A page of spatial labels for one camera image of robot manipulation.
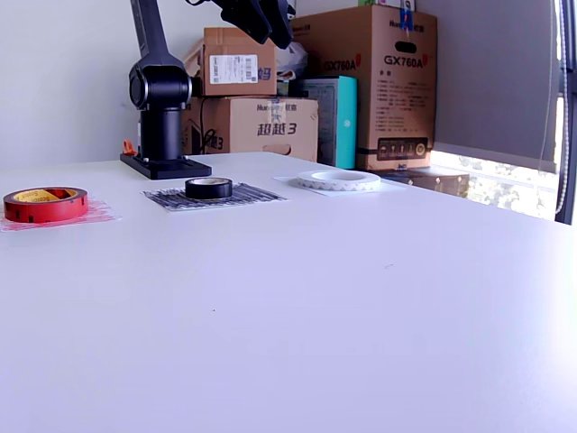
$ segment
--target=brown cardboard box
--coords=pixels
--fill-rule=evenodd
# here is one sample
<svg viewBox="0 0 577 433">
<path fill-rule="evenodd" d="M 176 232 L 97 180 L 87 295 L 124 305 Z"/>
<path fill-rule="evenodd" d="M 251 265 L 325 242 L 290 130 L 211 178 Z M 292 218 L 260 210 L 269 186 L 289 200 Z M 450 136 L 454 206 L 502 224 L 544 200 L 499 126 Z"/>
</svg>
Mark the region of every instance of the brown cardboard box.
<svg viewBox="0 0 577 433">
<path fill-rule="evenodd" d="M 205 28 L 205 39 L 184 60 L 208 97 L 276 95 L 277 59 L 271 41 L 260 45 L 236 28 Z"/>
<path fill-rule="evenodd" d="M 182 116 L 183 154 L 201 153 L 201 130 L 206 153 L 275 152 L 316 162 L 318 103 L 288 97 L 193 98 Z"/>
<path fill-rule="evenodd" d="M 359 79 L 357 167 L 429 165 L 435 139 L 436 18 L 414 13 L 400 29 L 399 9 L 368 5 L 295 18 L 295 40 L 313 75 Z"/>
</svg>

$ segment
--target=yellow tape core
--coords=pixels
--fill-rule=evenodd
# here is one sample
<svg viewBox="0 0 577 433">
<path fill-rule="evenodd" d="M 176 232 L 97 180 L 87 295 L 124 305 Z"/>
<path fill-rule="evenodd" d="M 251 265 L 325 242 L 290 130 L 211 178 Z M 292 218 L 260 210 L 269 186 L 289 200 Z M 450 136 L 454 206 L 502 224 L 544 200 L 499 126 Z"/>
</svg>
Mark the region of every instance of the yellow tape core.
<svg viewBox="0 0 577 433">
<path fill-rule="evenodd" d="M 73 198 L 78 193 L 74 189 L 31 189 L 14 196 L 14 200 L 23 203 L 41 203 L 48 201 L 61 201 Z"/>
</svg>

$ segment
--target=teal box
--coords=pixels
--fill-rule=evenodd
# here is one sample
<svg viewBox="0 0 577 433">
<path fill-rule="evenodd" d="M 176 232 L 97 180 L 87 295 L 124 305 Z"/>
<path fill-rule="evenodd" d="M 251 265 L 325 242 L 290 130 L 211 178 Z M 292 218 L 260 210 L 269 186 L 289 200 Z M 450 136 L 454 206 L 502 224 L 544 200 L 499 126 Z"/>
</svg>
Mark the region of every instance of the teal box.
<svg viewBox="0 0 577 433">
<path fill-rule="evenodd" d="M 354 169 L 357 79 L 303 78 L 291 83 L 291 93 L 318 101 L 318 162 L 339 169 Z"/>
</svg>

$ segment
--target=robotic arm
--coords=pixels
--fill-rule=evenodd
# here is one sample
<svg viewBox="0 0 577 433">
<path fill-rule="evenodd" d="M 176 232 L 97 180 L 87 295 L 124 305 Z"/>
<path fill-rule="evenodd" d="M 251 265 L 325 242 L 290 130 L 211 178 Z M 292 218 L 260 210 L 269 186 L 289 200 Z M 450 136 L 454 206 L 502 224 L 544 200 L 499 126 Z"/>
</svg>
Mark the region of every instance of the robotic arm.
<svg viewBox="0 0 577 433">
<path fill-rule="evenodd" d="M 200 5 L 209 0 L 199 0 Z M 213 0 L 223 20 L 256 42 L 280 48 L 292 42 L 287 0 Z M 121 160 L 150 179 L 209 176 L 210 167 L 180 153 L 180 112 L 193 93 L 183 63 L 169 53 L 157 0 L 131 0 L 141 60 L 130 71 L 130 97 L 141 111 L 140 152 Z"/>
</svg>

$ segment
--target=shipping label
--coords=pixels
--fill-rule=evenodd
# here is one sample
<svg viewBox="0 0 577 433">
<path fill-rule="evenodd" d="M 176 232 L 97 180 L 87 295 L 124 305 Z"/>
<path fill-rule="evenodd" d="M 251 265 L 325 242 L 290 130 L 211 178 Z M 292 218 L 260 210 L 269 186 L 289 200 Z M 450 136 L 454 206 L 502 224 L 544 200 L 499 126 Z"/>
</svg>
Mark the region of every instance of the shipping label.
<svg viewBox="0 0 577 433">
<path fill-rule="evenodd" d="M 256 54 L 210 56 L 210 84 L 255 84 L 259 82 Z"/>
</svg>

